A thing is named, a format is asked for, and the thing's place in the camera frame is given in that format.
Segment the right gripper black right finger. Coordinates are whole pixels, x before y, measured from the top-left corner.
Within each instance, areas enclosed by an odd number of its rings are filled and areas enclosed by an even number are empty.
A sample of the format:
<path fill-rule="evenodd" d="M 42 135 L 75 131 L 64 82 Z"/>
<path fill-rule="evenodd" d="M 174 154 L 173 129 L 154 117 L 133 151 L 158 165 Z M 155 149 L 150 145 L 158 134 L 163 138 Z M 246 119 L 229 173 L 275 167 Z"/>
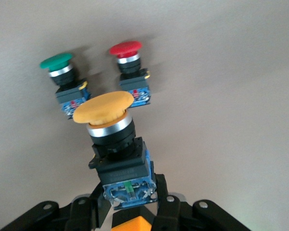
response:
<path fill-rule="evenodd" d="M 154 218 L 153 231 L 178 231 L 180 200 L 170 195 L 164 174 L 155 174 L 157 181 L 158 210 Z"/>

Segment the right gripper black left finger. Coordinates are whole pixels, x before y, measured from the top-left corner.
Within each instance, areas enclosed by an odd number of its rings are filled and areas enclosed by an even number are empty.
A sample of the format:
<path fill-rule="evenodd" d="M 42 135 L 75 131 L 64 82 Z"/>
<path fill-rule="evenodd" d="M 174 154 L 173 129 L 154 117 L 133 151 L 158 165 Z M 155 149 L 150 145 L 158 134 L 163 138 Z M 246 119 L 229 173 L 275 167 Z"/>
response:
<path fill-rule="evenodd" d="M 97 185 L 88 197 L 76 199 L 70 210 L 70 231 L 94 231 L 101 228 L 111 208 L 111 204 L 103 196 L 102 185 Z"/>

